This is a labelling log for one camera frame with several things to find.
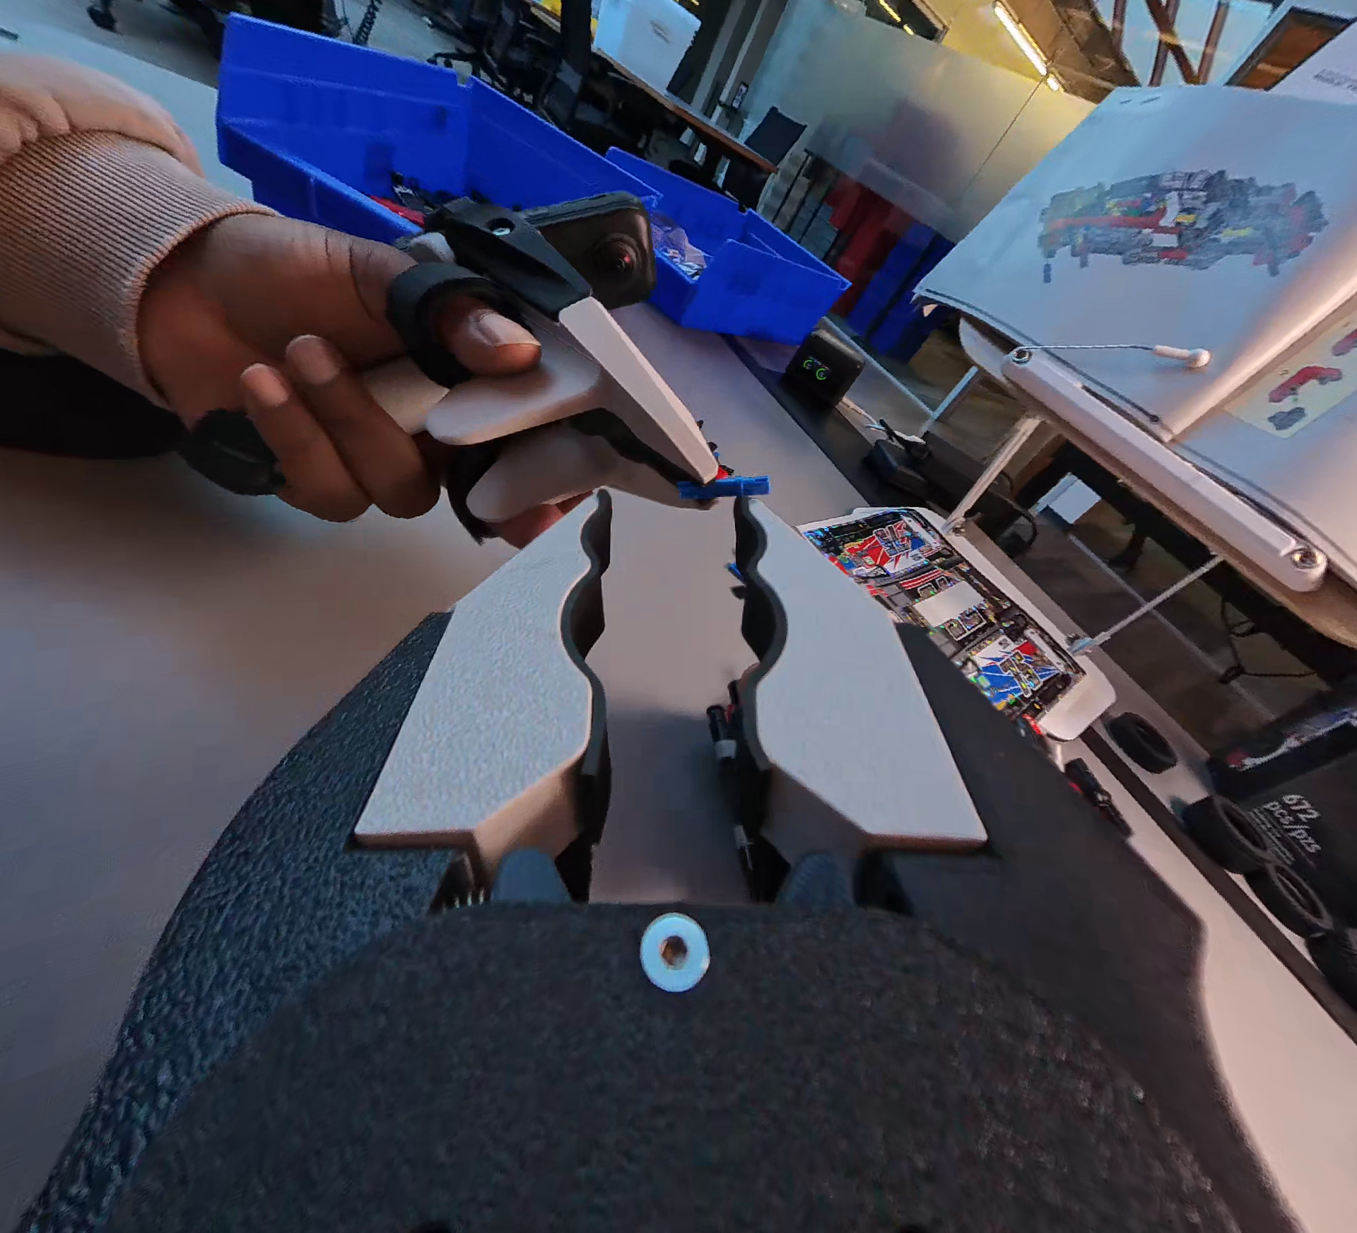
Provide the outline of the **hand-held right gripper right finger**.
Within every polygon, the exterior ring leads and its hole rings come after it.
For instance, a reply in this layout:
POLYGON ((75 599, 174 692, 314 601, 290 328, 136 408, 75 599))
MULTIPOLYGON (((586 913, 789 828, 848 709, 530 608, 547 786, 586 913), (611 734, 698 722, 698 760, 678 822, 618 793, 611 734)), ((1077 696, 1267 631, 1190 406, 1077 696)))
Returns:
POLYGON ((987 832, 899 626, 760 499, 733 506, 740 636, 735 813, 762 898, 918 905, 911 857, 987 832))

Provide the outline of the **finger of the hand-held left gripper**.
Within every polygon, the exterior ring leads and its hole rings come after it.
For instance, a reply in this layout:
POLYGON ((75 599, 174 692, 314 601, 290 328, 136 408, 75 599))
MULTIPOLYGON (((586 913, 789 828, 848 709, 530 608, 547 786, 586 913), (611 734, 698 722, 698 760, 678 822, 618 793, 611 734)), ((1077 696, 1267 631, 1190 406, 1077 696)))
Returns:
POLYGON ((705 500, 701 429, 463 432, 463 523, 505 526, 600 489, 664 507, 705 500))
POLYGON ((719 462, 686 406, 608 311, 584 298, 563 308, 557 322, 601 369, 593 408, 620 419, 638 443, 675 467, 679 480, 708 483, 719 476, 719 462))

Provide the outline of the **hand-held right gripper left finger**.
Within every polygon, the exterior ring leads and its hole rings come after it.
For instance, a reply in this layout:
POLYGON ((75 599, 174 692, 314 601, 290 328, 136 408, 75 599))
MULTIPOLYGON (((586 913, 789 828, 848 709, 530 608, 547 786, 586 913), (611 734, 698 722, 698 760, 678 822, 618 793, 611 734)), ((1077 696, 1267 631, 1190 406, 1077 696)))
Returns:
POLYGON ((358 848, 458 852, 468 888, 537 851, 587 898, 610 801, 587 655, 611 517, 595 492, 452 607, 353 827, 358 848))

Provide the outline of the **blue bin with tag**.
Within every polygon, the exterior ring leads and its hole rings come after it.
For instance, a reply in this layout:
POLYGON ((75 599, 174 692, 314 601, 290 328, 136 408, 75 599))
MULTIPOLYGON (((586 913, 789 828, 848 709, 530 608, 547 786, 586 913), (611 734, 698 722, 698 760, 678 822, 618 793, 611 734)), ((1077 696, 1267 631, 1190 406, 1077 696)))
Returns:
POLYGON ((366 240, 414 232, 393 179, 503 207, 658 193, 495 88, 446 68, 229 16, 215 108, 221 163, 283 216, 366 240))

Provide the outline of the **person's left forearm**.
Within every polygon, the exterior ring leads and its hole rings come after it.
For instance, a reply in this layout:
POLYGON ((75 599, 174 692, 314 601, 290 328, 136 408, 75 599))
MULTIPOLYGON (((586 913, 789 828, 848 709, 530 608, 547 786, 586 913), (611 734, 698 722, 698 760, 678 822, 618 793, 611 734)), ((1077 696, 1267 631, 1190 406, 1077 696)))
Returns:
POLYGON ((72 61, 2 53, 1 347, 69 358, 157 406, 137 331, 144 286, 178 244, 241 215, 155 101, 72 61))

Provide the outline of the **assorted large lego parts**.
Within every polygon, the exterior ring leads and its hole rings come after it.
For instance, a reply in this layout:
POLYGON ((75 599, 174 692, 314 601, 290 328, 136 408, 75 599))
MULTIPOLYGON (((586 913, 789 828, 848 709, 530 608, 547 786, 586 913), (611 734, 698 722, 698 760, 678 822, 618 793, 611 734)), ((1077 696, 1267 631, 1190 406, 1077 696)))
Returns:
POLYGON ((454 193, 445 189, 427 189, 400 172, 391 172, 387 176, 385 190, 373 192, 370 199, 415 227, 424 229, 435 212, 454 200, 454 193))

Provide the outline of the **black rubber lego tyre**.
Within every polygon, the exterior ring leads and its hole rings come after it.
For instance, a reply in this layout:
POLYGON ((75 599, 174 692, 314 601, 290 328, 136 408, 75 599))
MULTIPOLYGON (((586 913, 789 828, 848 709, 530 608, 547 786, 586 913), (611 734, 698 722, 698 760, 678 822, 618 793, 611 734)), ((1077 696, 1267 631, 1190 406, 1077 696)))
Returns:
POLYGON ((1227 797, 1209 794, 1180 807, 1177 817, 1196 847, 1230 874, 1250 876, 1287 867, 1260 825, 1227 797))
POLYGON ((1177 754, 1168 739, 1146 719, 1132 712, 1111 717, 1105 732, 1118 750, 1142 771, 1163 774, 1177 767, 1177 754))
POLYGON ((1314 892, 1287 865, 1267 862, 1244 875, 1257 902, 1291 935, 1312 940, 1335 930, 1335 922, 1314 892))
POLYGON ((1308 939, 1305 949, 1315 970, 1332 992, 1355 1011, 1355 930, 1348 926, 1338 926, 1325 935, 1308 939))

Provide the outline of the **black lego set box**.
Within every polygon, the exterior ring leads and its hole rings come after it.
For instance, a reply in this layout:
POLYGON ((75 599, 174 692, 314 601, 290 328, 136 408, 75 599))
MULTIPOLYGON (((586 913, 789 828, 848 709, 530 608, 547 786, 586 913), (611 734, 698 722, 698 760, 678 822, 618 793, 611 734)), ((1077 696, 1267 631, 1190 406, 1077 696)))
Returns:
POLYGON ((1329 909, 1353 918, 1355 700, 1321 695, 1212 751, 1216 793, 1250 817, 1329 909))

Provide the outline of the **holographic sticker sheet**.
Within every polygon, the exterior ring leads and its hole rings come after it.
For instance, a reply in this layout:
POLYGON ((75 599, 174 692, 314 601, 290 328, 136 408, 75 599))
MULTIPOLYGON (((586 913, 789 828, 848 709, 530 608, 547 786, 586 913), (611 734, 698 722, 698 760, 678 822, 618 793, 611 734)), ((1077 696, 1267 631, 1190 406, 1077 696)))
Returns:
POLYGON ((892 619, 925 631, 993 709, 1030 733, 1054 734, 1058 707, 1084 682, 1082 668, 943 538, 930 516, 865 509, 801 524, 798 533, 892 619))

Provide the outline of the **black device with display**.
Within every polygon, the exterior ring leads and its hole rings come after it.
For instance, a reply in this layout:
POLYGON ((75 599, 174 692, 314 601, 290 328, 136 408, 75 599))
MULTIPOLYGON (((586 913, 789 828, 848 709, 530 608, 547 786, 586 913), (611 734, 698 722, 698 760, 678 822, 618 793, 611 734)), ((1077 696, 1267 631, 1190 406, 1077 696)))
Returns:
POLYGON ((833 330, 817 325, 797 345, 780 385, 811 412, 830 412, 847 396, 865 365, 857 345, 833 330))

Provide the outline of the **white storage boxes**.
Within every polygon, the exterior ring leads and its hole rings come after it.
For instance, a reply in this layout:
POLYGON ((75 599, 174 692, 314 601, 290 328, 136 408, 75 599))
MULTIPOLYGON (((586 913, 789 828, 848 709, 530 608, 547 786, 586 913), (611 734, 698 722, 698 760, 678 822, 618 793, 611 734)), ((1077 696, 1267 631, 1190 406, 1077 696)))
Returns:
MULTIPOLYGON (((553 17, 560 0, 529 0, 553 17)), ((676 0, 590 0, 594 45, 642 84, 669 91, 698 28, 698 18, 676 0)))

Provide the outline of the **black power adapter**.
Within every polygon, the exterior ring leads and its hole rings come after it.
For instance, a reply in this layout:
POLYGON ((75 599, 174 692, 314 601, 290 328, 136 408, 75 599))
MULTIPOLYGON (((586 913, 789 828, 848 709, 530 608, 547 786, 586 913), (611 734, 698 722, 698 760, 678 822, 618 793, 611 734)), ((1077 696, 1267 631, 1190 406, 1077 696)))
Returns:
MULTIPOLYGON (((896 433, 878 438, 862 459, 862 472, 882 490, 939 513, 956 506, 983 466, 932 432, 921 439, 896 433)), ((1028 553, 1037 537, 1034 516, 1016 501, 1006 473, 994 477, 970 506, 969 523, 1011 558, 1028 553)))

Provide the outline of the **red and blue crates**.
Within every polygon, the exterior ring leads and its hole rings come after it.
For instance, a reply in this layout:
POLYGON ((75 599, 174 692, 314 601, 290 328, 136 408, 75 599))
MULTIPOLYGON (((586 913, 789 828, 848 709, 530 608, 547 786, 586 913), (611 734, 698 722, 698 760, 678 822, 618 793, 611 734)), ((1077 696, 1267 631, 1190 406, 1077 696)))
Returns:
POLYGON ((827 197, 828 266, 847 287, 831 314, 878 359, 909 361, 946 321, 913 293, 953 243, 871 188, 840 176, 827 197))

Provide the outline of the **white metal book stand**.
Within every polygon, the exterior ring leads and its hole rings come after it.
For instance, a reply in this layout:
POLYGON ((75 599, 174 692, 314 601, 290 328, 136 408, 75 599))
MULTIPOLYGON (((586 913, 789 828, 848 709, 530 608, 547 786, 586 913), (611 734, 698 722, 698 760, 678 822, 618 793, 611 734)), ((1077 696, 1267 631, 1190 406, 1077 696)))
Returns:
POLYGON ((1016 347, 962 321, 960 342, 977 369, 1023 409, 1010 439, 1050 426, 1128 501, 1149 509, 1146 537, 1200 545, 1220 570, 1230 601, 1258 631, 1305 663, 1324 685, 1353 678, 1353 575, 1322 541, 1300 530, 1280 500, 1260 500, 1237 482, 1179 455, 1084 384, 1057 359, 1016 347))

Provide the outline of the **white instruction booklet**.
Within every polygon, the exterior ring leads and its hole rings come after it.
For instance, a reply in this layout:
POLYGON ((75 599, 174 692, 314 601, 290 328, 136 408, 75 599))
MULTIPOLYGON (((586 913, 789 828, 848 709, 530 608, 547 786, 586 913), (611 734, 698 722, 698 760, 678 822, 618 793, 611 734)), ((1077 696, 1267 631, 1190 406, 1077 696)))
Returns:
POLYGON ((1355 594, 1355 111, 1121 88, 919 281, 1280 500, 1355 594))

